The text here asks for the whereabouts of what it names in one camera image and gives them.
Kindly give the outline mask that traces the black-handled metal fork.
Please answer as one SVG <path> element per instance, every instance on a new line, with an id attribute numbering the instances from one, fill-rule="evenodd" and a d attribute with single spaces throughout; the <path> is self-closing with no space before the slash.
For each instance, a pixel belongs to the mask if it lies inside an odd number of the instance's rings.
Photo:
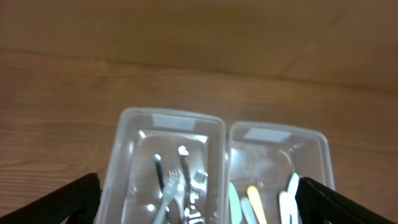
<path id="1" fill-rule="evenodd" d="M 163 189 L 166 184 L 164 183 L 164 180 L 163 180 L 161 157 L 158 154 L 155 154 L 154 160 L 155 160 L 155 168 L 157 171 L 157 176 L 158 176 L 158 180 L 159 180 L 159 184 L 160 184 L 160 189 L 161 189 L 161 192 L 163 193 Z"/>

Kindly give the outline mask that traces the long silver metal fork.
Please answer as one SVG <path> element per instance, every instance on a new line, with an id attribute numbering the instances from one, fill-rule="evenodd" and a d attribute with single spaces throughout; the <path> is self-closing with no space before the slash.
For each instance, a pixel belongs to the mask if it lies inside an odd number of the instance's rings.
<path id="1" fill-rule="evenodd" d="M 198 170 L 190 180 L 190 189 L 186 189 L 186 213 L 185 216 L 188 221 L 203 222 L 203 218 L 197 209 L 196 202 L 205 193 L 205 182 L 208 174 L 203 170 Z"/>

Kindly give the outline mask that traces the thick white plastic fork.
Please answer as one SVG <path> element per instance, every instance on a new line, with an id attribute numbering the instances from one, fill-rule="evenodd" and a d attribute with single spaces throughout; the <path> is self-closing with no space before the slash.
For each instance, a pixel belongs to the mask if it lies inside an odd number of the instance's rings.
<path id="1" fill-rule="evenodd" d="M 167 207 L 174 199 L 178 192 L 178 185 L 180 184 L 180 172 L 176 169 L 169 171 L 169 179 L 163 189 L 162 193 L 162 203 L 158 209 L 158 212 L 154 218 L 153 224 L 162 224 L 164 221 L 165 214 L 167 212 Z"/>

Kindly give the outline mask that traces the short silver metal fork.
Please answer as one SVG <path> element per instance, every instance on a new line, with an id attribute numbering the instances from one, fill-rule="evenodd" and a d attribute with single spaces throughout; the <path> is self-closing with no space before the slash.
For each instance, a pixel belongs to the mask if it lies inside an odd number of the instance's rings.
<path id="1" fill-rule="evenodd" d="M 182 223 L 187 224 L 204 224 L 202 214 L 198 211 L 194 202 L 191 202 L 191 178 L 188 166 L 188 150 L 185 146 L 178 147 L 178 158 L 182 168 L 183 178 L 185 182 L 185 193 L 183 198 L 183 218 Z"/>

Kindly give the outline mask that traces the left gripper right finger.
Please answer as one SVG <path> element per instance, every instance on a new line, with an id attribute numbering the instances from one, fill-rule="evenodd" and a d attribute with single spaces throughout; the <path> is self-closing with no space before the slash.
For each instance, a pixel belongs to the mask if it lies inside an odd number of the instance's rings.
<path id="1" fill-rule="evenodd" d="M 300 178 L 295 201 L 303 224 L 394 224 L 310 177 Z"/>

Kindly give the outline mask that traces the cream plastic knife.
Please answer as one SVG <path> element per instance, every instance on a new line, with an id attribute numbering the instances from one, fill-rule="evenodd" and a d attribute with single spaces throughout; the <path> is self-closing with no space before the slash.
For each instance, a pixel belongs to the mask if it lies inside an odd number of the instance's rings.
<path id="1" fill-rule="evenodd" d="M 293 214 L 294 203 L 292 196 L 281 191 L 279 194 L 279 211 L 281 224 L 295 224 L 295 215 Z"/>

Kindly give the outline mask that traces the white plastic knife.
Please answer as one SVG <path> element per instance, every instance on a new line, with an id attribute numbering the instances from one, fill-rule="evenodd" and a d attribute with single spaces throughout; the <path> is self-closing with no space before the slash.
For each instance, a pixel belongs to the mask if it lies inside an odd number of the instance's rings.
<path id="1" fill-rule="evenodd" d="M 295 195 L 297 193 L 298 185 L 299 185 L 299 175 L 297 173 L 293 173 L 290 180 L 289 184 L 287 186 L 287 193 L 289 196 L 287 205 L 289 208 L 289 213 L 290 213 L 290 223 L 291 224 L 299 224 L 299 212 L 297 208 L 297 203 L 295 200 Z"/>

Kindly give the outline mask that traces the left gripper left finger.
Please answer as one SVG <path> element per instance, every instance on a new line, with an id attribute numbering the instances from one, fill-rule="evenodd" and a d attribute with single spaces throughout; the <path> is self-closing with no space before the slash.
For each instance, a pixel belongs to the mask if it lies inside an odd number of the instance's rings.
<path id="1" fill-rule="evenodd" d="M 100 205 L 97 173 L 79 179 L 1 217 L 1 223 L 93 223 Z"/>

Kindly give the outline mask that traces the yellow plastic knife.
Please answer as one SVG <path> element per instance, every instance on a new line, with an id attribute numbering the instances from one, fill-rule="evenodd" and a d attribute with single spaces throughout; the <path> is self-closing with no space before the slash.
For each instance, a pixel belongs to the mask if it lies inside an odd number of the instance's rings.
<path id="1" fill-rule="evenodd" d="M 249 185 L 246 192 L 259 224 L 267 224 L 266 215 L 257 187 Z"/>

